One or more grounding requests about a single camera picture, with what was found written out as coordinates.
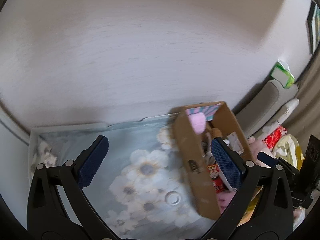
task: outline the red snack bag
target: red snack bag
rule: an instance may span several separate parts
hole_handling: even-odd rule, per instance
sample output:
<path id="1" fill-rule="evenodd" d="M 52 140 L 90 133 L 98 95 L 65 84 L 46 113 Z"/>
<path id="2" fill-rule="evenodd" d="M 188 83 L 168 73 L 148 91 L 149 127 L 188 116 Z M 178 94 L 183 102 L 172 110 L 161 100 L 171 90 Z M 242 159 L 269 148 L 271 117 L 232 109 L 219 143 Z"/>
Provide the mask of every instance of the red snack bag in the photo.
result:
<path id="1" fill-rule="evenodd" d="M 282 136 L 287 134 L 287 129 L 283 126 L 279 125 L 279 127 L 274 130 L 270 135 L 268 135 L 263 142 L 267 145 L 270 151 L 272 151 L 273 147 L 280 140 Z"/>
<path id="2" fill-rule="evenodd" d="M 210 172 L 210 178 L 212 179 L 212 185 L 215 187 L 216 192 L 222 192 L 226 190 L 226 186 L 223 184 L 221 178 L 219 177 L 219 166 L 217 164 L 207 166 Z"/>

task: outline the open cardboard box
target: open cardboard box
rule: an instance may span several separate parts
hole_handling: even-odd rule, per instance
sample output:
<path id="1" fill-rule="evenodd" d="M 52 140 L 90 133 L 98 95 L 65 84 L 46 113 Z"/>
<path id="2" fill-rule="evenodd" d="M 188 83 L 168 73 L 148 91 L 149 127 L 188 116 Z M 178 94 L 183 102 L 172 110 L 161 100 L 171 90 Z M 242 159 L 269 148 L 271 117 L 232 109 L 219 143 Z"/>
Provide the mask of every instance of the open cardboard box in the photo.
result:
<path id="1" fill-rule="evenodd" d="M 241 127 L 233 112 L 223 101 L 185 106 L 173 125 L 174 137 L 177 140 L 183 164 L 188 173 L 197 211 L 201 216 L 212 220 L 217 220 L 220 217 L 216 190 L 212 185 L 212 180 L 203 158 L 204 152 L 201 146 L 201 136 L 197 135 L 191 127 L 186 109 L 216 104 L 220 104 L 220 107 L 211 121 L 213 127 L 220 129 L 223 139 L 227 135 L 236 132 L 244 149 L 244 152 L 241 154 L 242 159 L 244 161 L 252 160 L 249 144 Z"/>

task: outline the picture frame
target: picture frame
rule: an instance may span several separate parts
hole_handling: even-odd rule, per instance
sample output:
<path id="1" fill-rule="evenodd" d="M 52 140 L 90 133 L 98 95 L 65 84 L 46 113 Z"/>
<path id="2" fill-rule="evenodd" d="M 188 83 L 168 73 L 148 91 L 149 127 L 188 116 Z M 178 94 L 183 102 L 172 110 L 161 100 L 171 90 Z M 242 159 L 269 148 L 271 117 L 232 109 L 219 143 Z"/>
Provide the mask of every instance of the picture frame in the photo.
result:
<path id="1" fill-rule="evenodd" d="M 320 42 L 320 8 L 315 2 L 311 2 L 308 15 L 308 28 L 310 40 L 310 53 L 314 54 Z"/>

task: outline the pink toy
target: pink toy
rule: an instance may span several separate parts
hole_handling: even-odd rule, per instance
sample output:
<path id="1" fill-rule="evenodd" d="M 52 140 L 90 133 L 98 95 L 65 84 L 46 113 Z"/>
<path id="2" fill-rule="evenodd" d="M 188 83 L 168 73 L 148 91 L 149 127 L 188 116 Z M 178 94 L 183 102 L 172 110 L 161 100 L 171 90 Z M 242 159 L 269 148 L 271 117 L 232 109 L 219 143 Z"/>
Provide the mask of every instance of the pink toy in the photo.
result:
<path id="1" fill-rule="evenodd" d="M 230 204 L 235 194 L 236 194 L 235 191 L 228 191 L 228 190 L 217 193 L 217 200 L 218 200 L 218 205 L 219 205 L 221 214 Z"/>
<path id="2" fill-rule="evenodd" d="M 250 151 L 252 153 L 253 161 L 255 162 L 255 164 L 261 167 L 269 168 L 268 165 L 265 165 L 263 162 L 259 161 L 257 159 L 257 156 L 259 152 L 264 152 L 265 154 L 268 154 L 269 156 L 274 158 L 274 155 L 272 154 L 272 152 L 270 152 L 268 147 L 262 141 L 256 141 L 253 136 L 250 136 L 247 140 L 248 140 Z"/>
<path id="3" fill-rule="evenodd" d="M 196 134 L 202 134 L 205 130 L 206 118 L 204 113 L 188 115 L 190 124 Z"/>

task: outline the white flower print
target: white flower print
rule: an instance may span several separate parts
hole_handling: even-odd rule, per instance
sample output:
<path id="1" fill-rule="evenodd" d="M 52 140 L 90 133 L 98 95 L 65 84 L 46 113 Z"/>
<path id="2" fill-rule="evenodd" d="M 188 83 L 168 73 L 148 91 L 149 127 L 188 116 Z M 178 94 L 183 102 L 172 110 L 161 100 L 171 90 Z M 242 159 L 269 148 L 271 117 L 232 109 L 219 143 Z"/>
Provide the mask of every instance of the white flower print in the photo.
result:
<path id="1" fill-rule="evenodd" d="M 124 237 L 130 230 L 134 230 L 138 224 L 137 220 L 131 219 L 127 210 L 121 211 L 119 215 L 113 210 L 108 211 L 109 217 L 104 222 L 117 235 Z"/>
<path id="2" fill-rule="evenodd" d="M 117 176 L 109 190 L 115 195 L 116 200 L 122 204 L 132 201 L 138 193 L 133 181 L 128 180 L 125 176 Z"/>
<path id="3" fill-rule="evenodd" d="M 161 143 L 161 148 L 164 150 L 172 149 L 177 150 L 176 140 L 173 137 L 172 126 L 165 126 L 160 129 L 157 134 L 157 140 Z"/>
<path id="4" fill-rule="evenodd" d="M 188 174 L 184 167 L 169 171 L 169 177 L 179 183 L 188 185 Z"/>
<path id="5" fill-rule="evenodd" d="M 182 227 L 201 218 L 191 206 L 192 197 L 188 187 L 176 180 L 162 180 L 155 184 L 158 198 L 152 202 L 153 212 L 146 216 L 151 222 L 163 221 Z"/>
<path id="6" fill-rule="evenodd" d="M 173 206 L 167 213 L 163 220 L 166 224 L 174 222 L 175 226 L 183 227 L 192 224 L 200 219 L 201 216 L 188 202 L 182 202 L 179 205 Z"/>
<path id="7" fill-rule="evenodd" d="M 128 203 L 128 212 L 137 220 L 148 218 L 152 222 L 159 222 L 165 218 L 164 201 L 160 200 L 158 191 L 153 189 L 143 193 L 135 201 Z"/>
<path id="8" fill-rule="evenodd" d="M 130 155 L 131 165 L 125 167 L 121 174 L 133 181 L 134 186 L 142 192 L 153 189 L 157 181 L 168 177 L 168 156 L 165 152 L 154 150 L 136 150 Z"/>

